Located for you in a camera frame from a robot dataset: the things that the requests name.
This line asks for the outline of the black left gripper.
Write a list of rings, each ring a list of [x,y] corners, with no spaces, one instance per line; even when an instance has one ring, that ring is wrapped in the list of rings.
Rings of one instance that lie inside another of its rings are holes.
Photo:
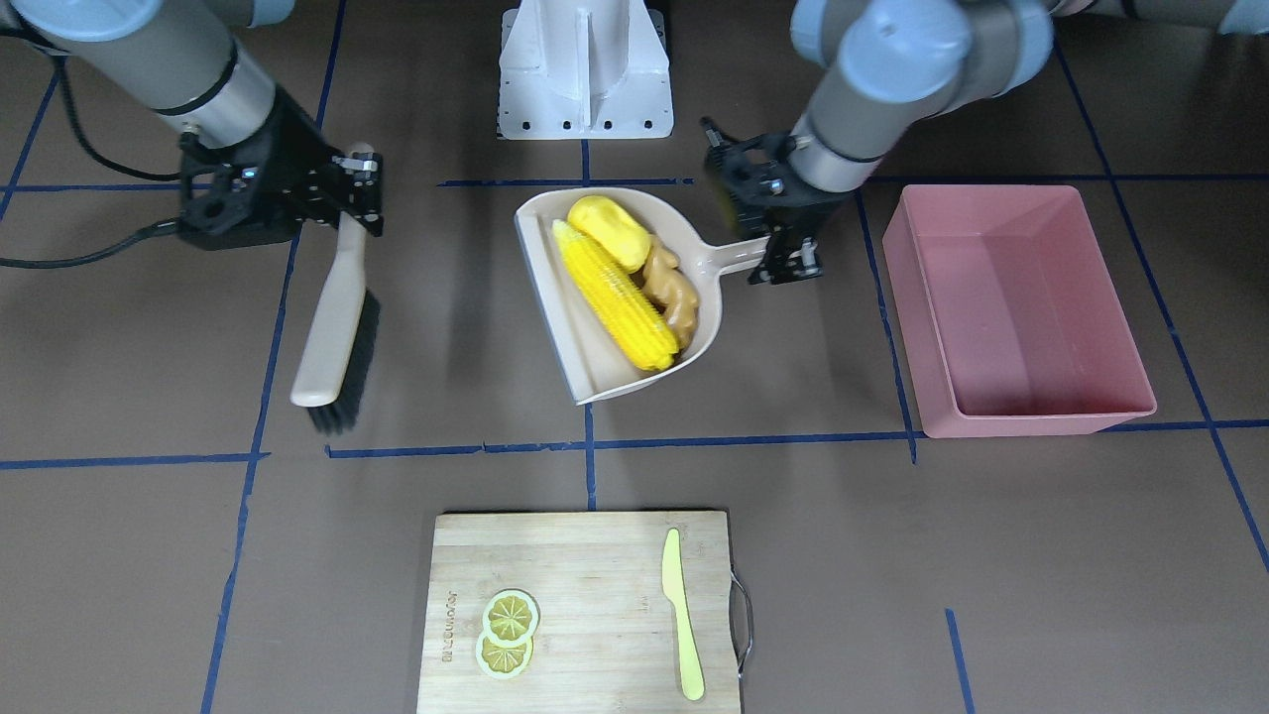
[[[739,140],[700,118],[708,148],[704,172],[733,235],[766,235],[764,257],[749,285],[783,285],[822,275],[816,232],[851,194],[826,191],[799,178],[791,164],[789,132]]]

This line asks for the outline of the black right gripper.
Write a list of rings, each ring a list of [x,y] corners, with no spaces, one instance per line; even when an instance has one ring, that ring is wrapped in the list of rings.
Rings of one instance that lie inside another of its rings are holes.
[[[385,157],[341,153],[313,119],[277,89],[266,122],[230,148],[209,148],[184,132],[178,238],[195,249],[228,250],[286,243],[305,221],[357,221],[385,235]]]

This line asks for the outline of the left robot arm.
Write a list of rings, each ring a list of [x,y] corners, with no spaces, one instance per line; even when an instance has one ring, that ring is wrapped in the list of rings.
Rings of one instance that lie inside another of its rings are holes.
[[[739,140],[700,120],[704,166],[758,241],[753,285],[816,279],[819,231],[914,123],[1034,77],[1056,19],[1096,14],[1265,36],[1264,1],[799,1],[789,36],[824,75],[789,131]]]

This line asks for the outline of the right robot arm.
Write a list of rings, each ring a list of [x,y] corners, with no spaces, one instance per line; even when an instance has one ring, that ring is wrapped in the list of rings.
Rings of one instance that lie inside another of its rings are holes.
[[[385,232],[385,159],[335,148],[233,36],[291,1],[5,1],[3,29],[85,60],[178,134],[176,218],[145,230],[202,250],[282,243],[305,222]]]

